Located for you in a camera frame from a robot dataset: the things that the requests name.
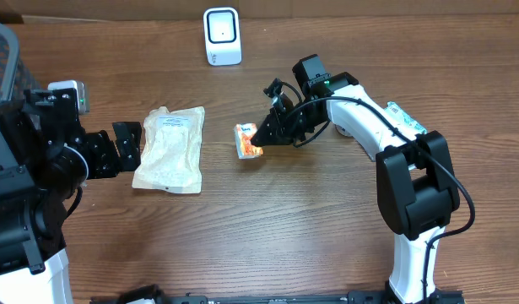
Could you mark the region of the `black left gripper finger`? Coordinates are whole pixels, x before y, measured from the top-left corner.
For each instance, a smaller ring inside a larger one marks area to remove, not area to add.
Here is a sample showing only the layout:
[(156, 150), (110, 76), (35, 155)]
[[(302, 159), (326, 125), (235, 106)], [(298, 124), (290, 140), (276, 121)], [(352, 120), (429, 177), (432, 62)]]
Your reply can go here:
[(107, 132), (87, 133), (89, 179), (114, 178), (120, 172), (116, 146)]
[(140, 141), (142, 127), (139, 122), (113, 122), (120, 171), (135, 171), (141, 164)]

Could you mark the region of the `small orange box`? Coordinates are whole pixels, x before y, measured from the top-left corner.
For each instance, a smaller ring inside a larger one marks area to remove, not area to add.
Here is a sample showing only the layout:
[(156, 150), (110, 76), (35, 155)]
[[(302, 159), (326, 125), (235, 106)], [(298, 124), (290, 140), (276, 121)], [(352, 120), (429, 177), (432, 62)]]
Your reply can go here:
[(257, 132), (255, 123), (236, 124), (234, 127), (235, 146), (238, 157), (241, 160), (254, 159), (263, 155), (263, 150), (251, 143), (252, 137)]

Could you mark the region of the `beige rice pouch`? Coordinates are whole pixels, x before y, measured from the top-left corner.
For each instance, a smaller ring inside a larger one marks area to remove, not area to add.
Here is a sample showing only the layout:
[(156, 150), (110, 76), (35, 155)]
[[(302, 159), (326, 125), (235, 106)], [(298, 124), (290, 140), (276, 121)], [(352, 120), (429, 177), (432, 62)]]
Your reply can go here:
[(144, 119), (145, 145), (132, 187), (174, 194), (202, 191), (200, 154), (205, 110), (193, 107), (152, 110)]

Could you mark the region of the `green lid clear jar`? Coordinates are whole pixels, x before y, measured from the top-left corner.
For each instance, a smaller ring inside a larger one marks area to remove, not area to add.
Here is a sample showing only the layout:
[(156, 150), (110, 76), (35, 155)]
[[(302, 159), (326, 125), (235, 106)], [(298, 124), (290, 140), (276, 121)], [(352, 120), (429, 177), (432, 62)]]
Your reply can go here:
[(336, 125), (335, 128), (341, 135), (352, 138), (352, 134), (348, 132), (346, 129), (342, 128), (341, 126)]

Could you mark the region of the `teal white snack packet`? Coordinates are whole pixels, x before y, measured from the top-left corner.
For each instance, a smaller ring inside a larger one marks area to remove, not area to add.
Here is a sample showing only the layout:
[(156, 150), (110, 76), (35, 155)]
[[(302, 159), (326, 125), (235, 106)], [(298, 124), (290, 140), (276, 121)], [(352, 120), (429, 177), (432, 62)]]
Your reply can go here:
[(396, 102), (388, 101), (385, 111), (389, 116), (393, 117), (395, 120), (400, 122), (405, 127), (413, 129), (416, 133), (420, 133), (420, 134), (428, 133), (427, 129), (424, 126), (422, 126), (418, 121), (414, 120)]

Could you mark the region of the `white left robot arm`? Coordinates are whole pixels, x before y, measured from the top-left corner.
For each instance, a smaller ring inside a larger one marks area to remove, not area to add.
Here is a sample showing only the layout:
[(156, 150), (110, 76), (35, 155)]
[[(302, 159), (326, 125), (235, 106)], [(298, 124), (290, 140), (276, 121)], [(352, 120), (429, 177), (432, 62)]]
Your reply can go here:
[(140, 165), (142, 127), (88, 133), (76, 89), (26, 90), (0, 101), (0, 303), (71, 303), (62, 232), (83, 184)]

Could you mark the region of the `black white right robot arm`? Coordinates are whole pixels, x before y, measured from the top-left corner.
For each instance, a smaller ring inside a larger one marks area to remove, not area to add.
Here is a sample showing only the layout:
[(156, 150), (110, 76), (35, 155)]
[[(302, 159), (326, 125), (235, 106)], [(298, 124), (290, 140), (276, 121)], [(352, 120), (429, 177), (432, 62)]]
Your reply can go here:
[[(300, 59), (292, 73), (296, 85), (274, 79), (264, 89), (272, 105), (251, 144), (299, 148), (334, 124), (375, 162), (378, 209), (394, 235), (393, 268), (384, 288), (351, 290), (343, 302), (463, 303), (461, 291), (441, 290), (434, 282), (440, 240), (467, 231), (475, 220), (446, 139), (393, 117), (353, 75), (328, 73), (317, 54)], [(296, 102), (284, 93), (288, 87)]]

